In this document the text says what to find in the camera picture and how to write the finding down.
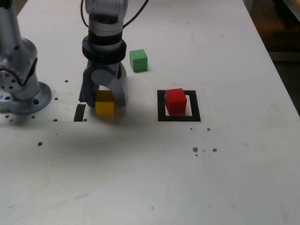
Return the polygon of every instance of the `green cube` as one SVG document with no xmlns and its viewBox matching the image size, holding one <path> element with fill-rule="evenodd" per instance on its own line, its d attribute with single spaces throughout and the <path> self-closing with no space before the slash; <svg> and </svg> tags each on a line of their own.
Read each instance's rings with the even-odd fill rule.
<svg viewBox="0 0 300 225">
<path fill-rule="evenodd" d="M 131 68 L 135 73 L 148 70 L 148 57 L 143 49 L 129 52 L 129 57 Z"/>
</svg>

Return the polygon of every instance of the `yellow cube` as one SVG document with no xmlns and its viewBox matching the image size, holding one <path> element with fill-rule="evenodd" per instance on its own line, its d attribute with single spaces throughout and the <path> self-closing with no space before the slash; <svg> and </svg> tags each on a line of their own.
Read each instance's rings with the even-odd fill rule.
<svg viewBox="0 0 300 225">
<path fill-rule="evenodd" d="M 115 113 L 113 93 L 110 90 L 98 90 L 95 108 L 98 116 L 113 116 Z"/>
</svg>

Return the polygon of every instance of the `black tape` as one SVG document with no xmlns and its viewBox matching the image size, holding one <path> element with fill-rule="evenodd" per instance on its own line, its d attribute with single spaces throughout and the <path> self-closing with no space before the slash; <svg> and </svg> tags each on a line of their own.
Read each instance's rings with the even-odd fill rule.
<svg viewBox="0 0 300 225">
<path fill-rule="evenodd" d="M 85 111 L 85 105 L 78 104 L 76 107 L 76 112 L 74 116 L 74 122 L 82 122 Z"/>
<path fill-rule="evenodd" d="M 13 4 L 13 0 L 0 0 L 0 8 L 4 7 L 5 9 L 9 9 Z"/>
<path fill-rule="evenodd" d="M 201 122 L 197 94 L 194 90 L 185 90 L 189 96 L 192 116 L 166 116 L 165 115 L 165 90 L 157 91 L 157 115 L 158 121 L 162 122 Z"/>
</svg>

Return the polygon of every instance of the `red cube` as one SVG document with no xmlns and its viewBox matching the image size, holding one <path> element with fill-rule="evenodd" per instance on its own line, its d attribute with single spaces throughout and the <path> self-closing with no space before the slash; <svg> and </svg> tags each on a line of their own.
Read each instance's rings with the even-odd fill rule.
<svg viewBox="0 0 300 225">
<path fill-rule="evenodd" d="M 165 106 L 170 115 L 185 113 L 187 101 L 182 88 L 165 91 Z"/>
</svg>

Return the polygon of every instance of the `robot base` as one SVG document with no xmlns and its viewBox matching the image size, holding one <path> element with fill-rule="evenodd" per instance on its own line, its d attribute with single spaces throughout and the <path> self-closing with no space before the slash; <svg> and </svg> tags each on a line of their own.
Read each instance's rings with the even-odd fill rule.
<svg viewBox="0 0 300 225">
<path fill-rule="evenodd" d="M 10 94 L 4 92 L 3 98 L 0 99 L 0 113 L 26 115 L 44 109 L 50 103 L 52 93 L 47 84 L 39 82 L 39 85 L 40 92 L 35 97 L 22 101 L 16 101 Z"/>
</svg>

